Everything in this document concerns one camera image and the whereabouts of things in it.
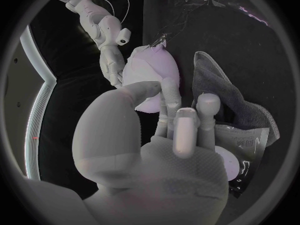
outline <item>robotic arm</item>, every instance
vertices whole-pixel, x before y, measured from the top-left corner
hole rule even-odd
[[[127,44],[131,32],[119,19],[92,0],[60,0],[73,13],[79,14],[80,24],[101,51],[100,67],[104,77],[112,86],[122,86],[124,58],[118,48]]]

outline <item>gray towel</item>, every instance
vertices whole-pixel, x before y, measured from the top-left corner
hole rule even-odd
[[[272,115],[264,107],[245,101],[239,89],[230,82],[220,66],[203,51],[196,52],[194,56],[192,92],[194,109],[198,97],[203,93],[220,97],[221,109],[215,116],[217,124],[230,124],[243,130],[270,128],[266,146],[280,138]]]

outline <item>packet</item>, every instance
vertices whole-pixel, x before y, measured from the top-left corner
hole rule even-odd
[[[215,145],[228,150],[238,159],[239,173],[229,181],[229,193],[239,198],[261,163],[270,129],[242,130],[230,125],[216,124],[214,130]]]

